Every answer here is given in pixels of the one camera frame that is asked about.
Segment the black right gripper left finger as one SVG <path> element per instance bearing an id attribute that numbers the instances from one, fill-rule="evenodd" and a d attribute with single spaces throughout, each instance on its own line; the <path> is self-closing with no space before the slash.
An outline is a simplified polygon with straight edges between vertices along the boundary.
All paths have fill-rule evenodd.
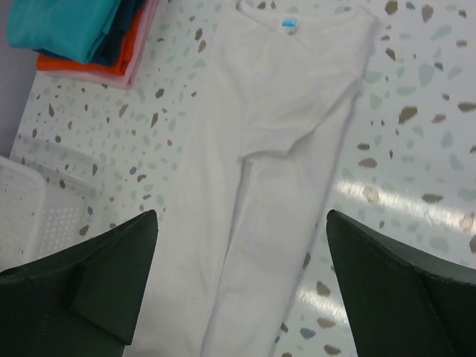
<path id="1" fill-rule="evenodd" d="M 158 238 L 154 210 L 1 272 L 1 355 L 121 356 L 132 343 Z"/>

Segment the white plastic basket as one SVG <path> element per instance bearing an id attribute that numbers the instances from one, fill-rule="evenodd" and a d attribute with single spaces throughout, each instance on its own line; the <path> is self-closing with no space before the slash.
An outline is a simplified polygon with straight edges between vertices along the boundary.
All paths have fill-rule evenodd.
<path id="1" fill-rule="evenodd" d="M 1 270 L 47 257 L 84 240 L 91 183 L 80 177 L 91 159 L 56 152 L 28 159 L 1 158 Z"/>

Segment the pink folded t-shirt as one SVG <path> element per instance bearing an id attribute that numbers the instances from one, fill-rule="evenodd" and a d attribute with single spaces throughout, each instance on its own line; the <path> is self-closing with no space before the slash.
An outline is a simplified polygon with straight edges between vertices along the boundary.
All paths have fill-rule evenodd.
<path id="1" fill-rule="evenodd" d="M 96 83 L 118 89 L 130 89 L 134 83 L 135 75 L 141 63 L 142 54 L 146 44 L 152 21 L 159 1 L 146 1 L 141 16 L 135 20 L 135 40 L 131 50 L 130 60 L 125 64 L 124 74 L 109 74 L 107 71 L 42 71 L 49 77 L 67 78 L 87 83 Z"/>

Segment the orange folded t-shirt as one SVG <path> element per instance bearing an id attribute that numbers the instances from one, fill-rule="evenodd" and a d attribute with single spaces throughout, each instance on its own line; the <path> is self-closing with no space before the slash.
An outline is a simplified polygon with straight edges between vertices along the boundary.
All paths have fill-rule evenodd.
<path id="1" fill-rule="evenodd" d="M 38 71 L 99 71 L 118 76 L 124 75 L 134 51 L 135 39 L 138 33 L 138 26 L 142 17 L 143 8 L 144 6 L 138 11 L 135 18 L 132 20 L 132 24 L 122 41 L 118 58 L 112 65 L 106 66 L 93 63 L 85 64 L 69 59 L 54 59 L 53 57 L 40 54 L 36 59 L 36 69 Z"/>

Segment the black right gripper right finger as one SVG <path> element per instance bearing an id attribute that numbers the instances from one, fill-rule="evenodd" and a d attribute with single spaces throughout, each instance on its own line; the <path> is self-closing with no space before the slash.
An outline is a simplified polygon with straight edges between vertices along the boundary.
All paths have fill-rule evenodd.
<path id="1" fill-rule="evenodd" d="M 337 210 L 327 241 L 359 356 L 474 356 L 475 270 Z"/>

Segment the teal folded t-shirt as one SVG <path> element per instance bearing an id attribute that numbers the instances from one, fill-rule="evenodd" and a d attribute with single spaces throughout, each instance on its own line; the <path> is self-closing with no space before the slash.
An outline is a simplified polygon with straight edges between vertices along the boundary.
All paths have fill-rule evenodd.
<path id="1" fill-rule="evenodd" d="M 7 42 L 56 59 L 113 65 L 143 1 L 14 1 Z"/>

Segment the white t-shirt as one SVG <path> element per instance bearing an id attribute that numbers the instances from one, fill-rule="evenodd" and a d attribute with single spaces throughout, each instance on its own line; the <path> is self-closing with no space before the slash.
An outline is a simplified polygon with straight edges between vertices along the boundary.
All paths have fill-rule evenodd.
<path id="1" fill-rule="evenodd" d="M 128 356 L 270 355 L 376 27 L 224 9 Z"/>

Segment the navy folded t-shirt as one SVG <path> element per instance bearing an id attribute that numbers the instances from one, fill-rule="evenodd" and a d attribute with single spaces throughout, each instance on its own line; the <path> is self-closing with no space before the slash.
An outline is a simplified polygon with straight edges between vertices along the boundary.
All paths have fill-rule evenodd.
<path id="1" fill-rule="evenodd" d="M 112 65 L 142 1 L 58 1 L 53 43 L 34 51 L 54 59 Z"/>

